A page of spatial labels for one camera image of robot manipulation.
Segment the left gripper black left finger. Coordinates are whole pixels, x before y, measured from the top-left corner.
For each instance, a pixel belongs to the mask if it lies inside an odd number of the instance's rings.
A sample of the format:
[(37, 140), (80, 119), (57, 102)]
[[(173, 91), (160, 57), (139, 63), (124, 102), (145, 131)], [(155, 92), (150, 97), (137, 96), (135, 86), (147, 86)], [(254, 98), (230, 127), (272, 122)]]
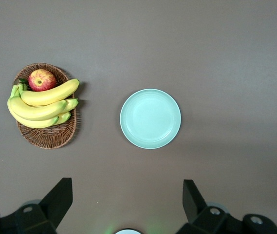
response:
[(0, 234), (55, 234), (72, 203), (72, 179), (62, 178), (38, 204), (0, 217)]

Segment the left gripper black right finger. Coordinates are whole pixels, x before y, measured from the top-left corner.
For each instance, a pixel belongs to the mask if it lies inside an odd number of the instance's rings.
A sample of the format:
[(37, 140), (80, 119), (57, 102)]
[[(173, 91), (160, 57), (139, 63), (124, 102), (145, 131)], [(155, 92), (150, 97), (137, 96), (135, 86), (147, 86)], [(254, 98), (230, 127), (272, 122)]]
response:
[(193, 180), (183, 181), (183, 208), (187, 218), (179, 234), (277, 234), (277, 225), (259, 214), (234, 218), (217, 206), (207, 205)]

